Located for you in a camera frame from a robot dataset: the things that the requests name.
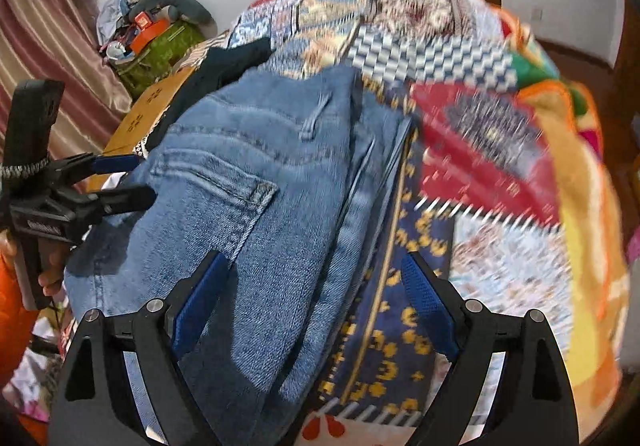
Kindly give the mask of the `orange sleeve forearm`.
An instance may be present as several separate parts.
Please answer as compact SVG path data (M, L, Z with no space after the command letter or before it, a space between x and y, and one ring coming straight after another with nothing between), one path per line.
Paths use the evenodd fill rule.
M4 388L20 366L38 318L38 311L26 310L20 285L4 259L1 260L0 291L0 386Z

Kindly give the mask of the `person's left hand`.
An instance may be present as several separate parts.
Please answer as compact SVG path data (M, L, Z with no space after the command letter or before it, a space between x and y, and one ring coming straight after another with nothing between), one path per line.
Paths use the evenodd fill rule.
M11 234L6 230L1 232L1 256L6 269L15 277L14 258L17 255L17 245ZM61 242L52 244L51 253L46 259L47 266L38 277L38 283L45 296L55 296L60 292L63 284L64 267L70 255L70 247Z

